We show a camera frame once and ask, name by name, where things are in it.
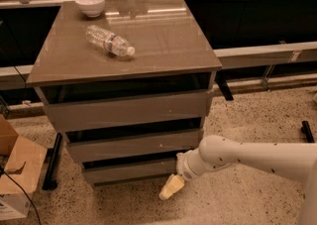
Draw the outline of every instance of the terrazzo floor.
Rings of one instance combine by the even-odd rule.
[[[310,123],[317,140],[316,86],[215,97],[205,135],[241,142],[305,142],[301,122]],[[55,131],[46,116],[10,119],[29,139],[51,147]],[[34,195],[42,224],[182,225],[296,224],[303,185],[241,165],[204,174],[167,201],[158,198],[165,178],[92,189],[62,147],[57,189]],[[1,225],[38,224],[34,209],[25,219]]]

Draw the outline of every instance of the clear plastic water bottle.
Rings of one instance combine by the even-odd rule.
[[[116,56],[132,56],[136,51],[124,38],[96,25],[88,26],[86,40]]]

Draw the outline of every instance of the black cable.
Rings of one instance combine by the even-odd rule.
[[[19,186],[20,189],[22,189],[22,191],[24,192],[24,194],[27,196],[27,198],[29,199],[30,203],[32,204],[33,208],[36,210],[36,214],[37,214],[37,217],[38,217],[38,221],[39,221],[39,224],[41,225],[41,220],[40,220],[40,216],[39,216],[39,213],[38,213],[38,210],[37,210],[37,207],[35,206],[35,204],[33,203],[32,199],[29,197],[28,193],[24,190],[24,188],[21,187],[21,185],[16,182],[8,173],[6,173],[5,171],[3,171],[3,173],[5,175],[7,175],[9,177],[9,179],[11,179],[15,184],[17,184]]]

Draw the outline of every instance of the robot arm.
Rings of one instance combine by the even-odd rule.
[[[177,154],[177,175],[159,194],[163,200],[179,191],[186,181],[205,172],[242,164],[306,184],[299,224],[309,223],[317,210],[317,145],[302,143],[240,143],[221,136],[204,138],[197,149]]]

